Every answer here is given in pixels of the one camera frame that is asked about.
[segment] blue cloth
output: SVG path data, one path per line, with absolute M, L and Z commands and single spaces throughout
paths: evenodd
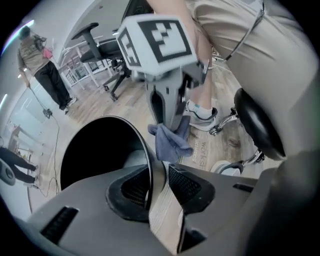
M 155 135 L 155 153 L 158 160 L 176 163 L 180 156 L 192 156 L 193 149 L 187 142 L 189 123 L 190 116 L 184 115 L 174 133 L 163 123 L 148 125 L 148 132 Z

